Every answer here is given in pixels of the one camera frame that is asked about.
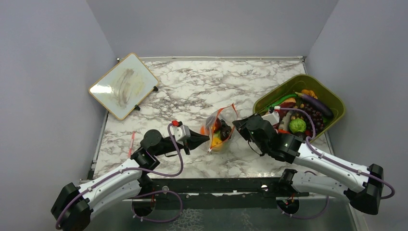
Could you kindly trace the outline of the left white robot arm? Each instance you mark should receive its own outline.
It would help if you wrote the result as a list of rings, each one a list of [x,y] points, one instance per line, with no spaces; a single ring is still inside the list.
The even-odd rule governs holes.
[[[51,207],[56,219],[55,227],[62,231],[82,231],[91,220],[109,206],[133,195],[146,197],[151,193],[149,173],[159,165],[157,156],[180,150],[186,154],[209,141],[209,136],[196,133],[186,125],[167,127],[168,137],[155,129],[147,131],[140,147],[120,166],[107,174],[76,186],[69,183],[62,187]]]

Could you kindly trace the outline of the yellow orange fruit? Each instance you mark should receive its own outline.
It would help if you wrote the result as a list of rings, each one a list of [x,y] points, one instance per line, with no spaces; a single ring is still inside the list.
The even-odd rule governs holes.
[[[223,148],[223,141],[220,139],[219,136],[217,135],[213,136],[210,148],[214,152],[219,151]]]

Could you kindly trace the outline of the clear zip top bag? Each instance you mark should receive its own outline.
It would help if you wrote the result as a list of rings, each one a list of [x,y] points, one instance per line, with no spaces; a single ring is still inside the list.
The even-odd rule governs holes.
[[[220,134],[220,129],[219,130],[214,130],[214,122],[216,118],[219,118],[220,120],[224,120],[229,126],[232,128],[232,132],[230,135],[230,139],[223,141],[223,148],[219,151],[213,151],[211,150],[211,142],[212,138],[214,135],[219,136]],[[233,121],[238,119],[238,112],[236,110],[235,104],[230,104],[228,106],[219,108],[215,110],[209,117],[207,117],[201,126],[206,126],[209,129],[209,137],[210,140],[204,143],[203,149],[206,150],[208,153],[215,153],[215,154],[221,154],[225,153],[229,148],[230,145],[232,144],[232,140],[235,138],[236,132],[235,132],[235,127],[233,125]]]

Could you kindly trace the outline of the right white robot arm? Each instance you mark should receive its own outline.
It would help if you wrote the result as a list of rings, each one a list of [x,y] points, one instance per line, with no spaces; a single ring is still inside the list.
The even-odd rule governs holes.
[[[323,176],[307,176],[286,170],[278,182],[278,191],[285,196],[299,193],[318,193],[344,199],[363,213],[377,215],[382,199],[383,168],[377,164],[358,165],[322,152],[308,140],[292,134],[279,134],[259,115],[233,121],[237,132],[253,142],[262,155],[290,164],[304,166]]]

